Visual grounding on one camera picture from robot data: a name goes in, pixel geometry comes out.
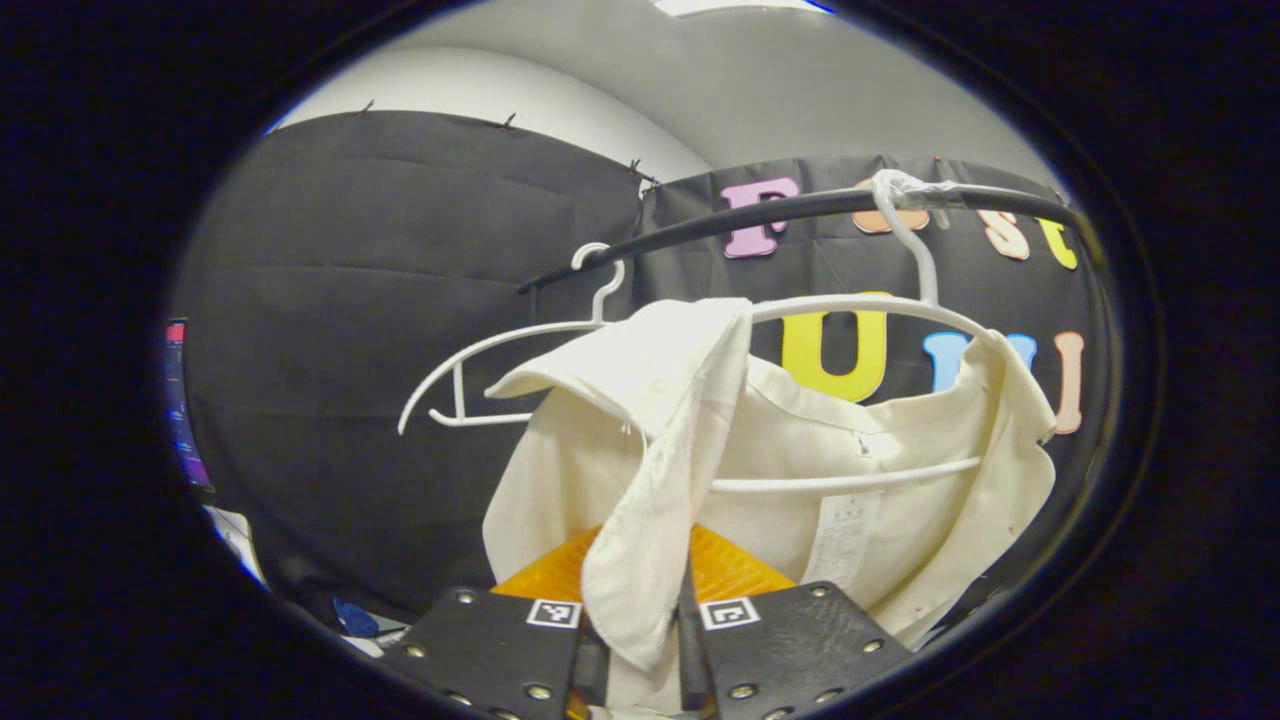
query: ceiling light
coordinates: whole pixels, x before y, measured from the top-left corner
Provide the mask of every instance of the ceiling light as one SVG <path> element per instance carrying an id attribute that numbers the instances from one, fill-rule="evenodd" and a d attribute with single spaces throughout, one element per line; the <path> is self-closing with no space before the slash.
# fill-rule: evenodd
<path id="1" fill-rule="evenodd" d="M 814 3 L 806 3 L 805 0 L 653 0 L 653 4 L 663 13 L 676 18 L 712 10 L 727 10 L 730 8 L 786 8 L 831 13 L 831 10 Z"/>

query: orange letter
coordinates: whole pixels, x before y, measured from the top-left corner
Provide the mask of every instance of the orange letter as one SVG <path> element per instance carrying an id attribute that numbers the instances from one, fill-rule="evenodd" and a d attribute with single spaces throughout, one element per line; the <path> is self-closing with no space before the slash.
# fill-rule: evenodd
<path id="1" fill-rule="evenodd" d="M 870 187 L 870 178 L 854 186 L 855 190 L 861 190 L 864 187 Z M 899 210 L 899 217 L 902 218 L 902 223 L 913 231 L 918 231 L 924 225 L 929 224 L 929 211 L 928 210 Z M 863 210 L 854 213 L 854 224 L 858 229 L 867 234 L 878 234 L 882 232 L 888 232 L 888 220 L 884 215 L 881 215 L 877 210 Z"/>
<path id="2" fill-rule="evenodd" d="M 1057 434 L 1065 436 L 1080 429 L 1080 354 L 1084 338 L 1080 333 L 1057 333 L 1053 338 L 1062 356 L 1062 396 L 1057 401 Z"/>

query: cream shirt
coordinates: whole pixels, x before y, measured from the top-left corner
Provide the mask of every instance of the cream shirt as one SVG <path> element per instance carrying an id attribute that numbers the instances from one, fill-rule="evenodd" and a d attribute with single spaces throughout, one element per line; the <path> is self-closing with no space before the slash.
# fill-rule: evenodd
<path id="1" fill-rule="evenodd" d="M 858 491 L 877 495 L 878 510 L 841 587 L 904 644 L 1012 544 L 1053 486 L 1041 447 L 1053 411 L 997 332 L 970 342 L 950 389 L 872 406 L 797 386 L 748 355 L 750 334 L 744 299 L 658 301 L 486 393 L 552 388 L 489 505 L 485 550 L 503 582 L 604 525 L 584 560 L 582 601 L 614 656 L 611 707 L 680 710 L 672 614 L 695 521 L 803 579 L 823 493 L 710 493 L 713 478 L 865 475 L 980 456 L 961 473 Z"/>

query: white hanger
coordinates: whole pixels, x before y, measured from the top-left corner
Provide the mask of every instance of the white hanger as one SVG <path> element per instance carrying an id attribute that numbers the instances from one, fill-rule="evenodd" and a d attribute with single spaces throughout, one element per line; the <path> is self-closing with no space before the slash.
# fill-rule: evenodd
<path id="1" fill-rule="evenodd" d="M 582 266 L 582 260 L 585 260 L 586 256 L 590 255 L 591 252 L 605 250 L 609 246 L 603 242 L 589 242 L 582 247 L 579 247 L 577 251 L 573 252 L 573 260 L 571 263 L 573 269 L 575 270 L 580 269 Z M 453 370 L 454 416 L 451 418 L 448 415 L 444 415 L 443 413 L 433 407 L 428 413 L 435 421 L 443 425 L 449 425 L 452 428 L 460 428 L 466 425 L 498 425 L 503 423 L 527 423 L 529 418 L 531 416 L 530 413 L 521 413 L 512 415 L 468 416 L 466 400 L 463 400 L 463 393 L 462 393 L 462 361 L 466 360 L 467 357 L 471 357 L 472 355 L 480 354 L 490 347 L 502 345 L 511 340 L 532 337 L 536 334 L 545 334 L 545 333 L 566 332 L 566 331 L 594 331 L 596 328 L 605 325 L 607 323 L 604 322 L 604 299 L 616 292 L 620 287 L 622 287 L 622 279 L 625 277 L 626 277 L 626 268 L 623 266 L 622 260 L 614 261 L 613 279 L 609 281 L 608 284 L 605 284 L 600 290 L 595 291 L 595 296 L 591 297 L 590 320 L 548 323 L 544 325 L 520 328 L 506 333 L 495 334 L 490 338 L 485 338 L 475 345 L 470 345 L 456 352 L 452 357 L 442 363 L 435 370 L 431 370 L 431 374 L 429 374 L 426 379 L 419 383 L 417 388 L 413 391 L 413 395 L 410 396 L 408 402 L 404 404 L 404 410 L 401 411 L 399 424 L 397 425 L 397 430 L 399 432 L 399 434 L 404 434 L 404 425 L 408 424 L 408 416 L 413 411 L 413 406 L 417 405 L 417 401 L 421 400 L 422 395 L 425 395 L 426 391 L 433 384 L 435 384 L 436 380 L 444 377 L 444 373 L 448 373 L 449 370 Z"/>
<path id="2" fill-rule="evenodd" d="M 927 183 L 916 179 L 901 170 L 883 169 L 872 178 L 872 196 L 876 199 L 876 208 L 884 215 L 893 237 L 902 242 L 911 255 L 915 256 L 916 273 L 920 278 L 920 299 L 906 297 L 881 297 L 856 295 L 815 295 L 809 297 L 794 297 L 790 300 L 774 300 L 758 302 L 751 313 L 753 323 L 777 320 L 787 315 L 801 313 L 831 313 L 872 310 L 878 313 L 897 313 L 942 323 L 960 329 L 978 338 L 979 342 L 993 342 L 987 334 L 987 329 L 964 315 L 947 310 L 938 305 L 938 272 L 933 264 L 933 255 L 925 247 L 924 241 L 906 227 L 897 214 L 897 206 L 906 209 L 920 209 L 918 205 L 927 195 L 945 193 L 954 183 Z M 838 478 L 800 478 L 800 479 L 714 479 L 712 492 L 719 493 L 759 493 L 759 492 L 826 492 L 846 491 L 855 488 L 876 487 L 925 480 L 951 473 L 960 473 L 977 468 L 982 464 L 982 457 L 968 457 L 954 462 L 942 462 L 928 468 L 911 470 L 897 470 L 893 473 L 878 473 L 872 475 L 854 475 Z"/>

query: ceiling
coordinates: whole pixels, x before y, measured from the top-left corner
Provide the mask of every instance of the ceiling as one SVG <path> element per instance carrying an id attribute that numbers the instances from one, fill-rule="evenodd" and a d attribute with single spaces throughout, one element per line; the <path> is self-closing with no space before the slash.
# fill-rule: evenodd
<path id="1" fill-rule="evenodd" d="M 499 53 L 579 78 L 712 167 L 942 155 L 1061 190 L 980 100 L 837 15 L 739 8 L 673 18 L 650 0 L 490 0 L 435 18 L 388 50 L 422 46 Z"/>

